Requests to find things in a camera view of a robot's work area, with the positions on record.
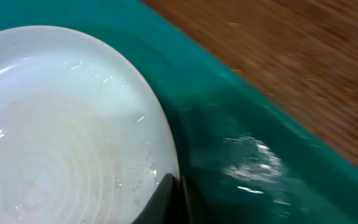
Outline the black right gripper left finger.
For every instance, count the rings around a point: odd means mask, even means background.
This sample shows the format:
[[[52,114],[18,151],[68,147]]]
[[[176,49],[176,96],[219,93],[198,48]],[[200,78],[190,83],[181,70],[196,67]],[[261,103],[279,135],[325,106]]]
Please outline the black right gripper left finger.
[[[132,224],[163,224],[170,206],[175,178],[165,174],[143,211]]]

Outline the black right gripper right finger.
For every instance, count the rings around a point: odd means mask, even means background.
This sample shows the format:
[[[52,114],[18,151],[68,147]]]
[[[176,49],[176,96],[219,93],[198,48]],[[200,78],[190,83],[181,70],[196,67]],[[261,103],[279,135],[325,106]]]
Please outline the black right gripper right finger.
[[[186,213],[187,223],[204,223],[203,198],[196,184],[188,177],[182,176],[181,189],[183,195],[183,208]]]

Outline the pink white plate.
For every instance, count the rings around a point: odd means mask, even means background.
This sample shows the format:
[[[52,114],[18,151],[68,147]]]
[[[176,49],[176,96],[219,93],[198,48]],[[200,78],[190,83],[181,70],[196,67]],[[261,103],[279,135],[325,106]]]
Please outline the pink white plate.
[[[0,223],[132,223],[177,154],[138,69],[88,34],[0,31]]]

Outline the teal plastic tray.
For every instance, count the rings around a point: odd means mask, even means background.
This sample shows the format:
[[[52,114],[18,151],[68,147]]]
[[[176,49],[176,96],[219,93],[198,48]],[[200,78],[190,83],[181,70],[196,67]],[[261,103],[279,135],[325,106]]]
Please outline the teal plastic tray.
[[[0,30],[91,34],[143,74],[162,104],[204,223],[358,223],[358,169],[139,1],[0,0]],[[170,223],[187,223],[183,195]]]

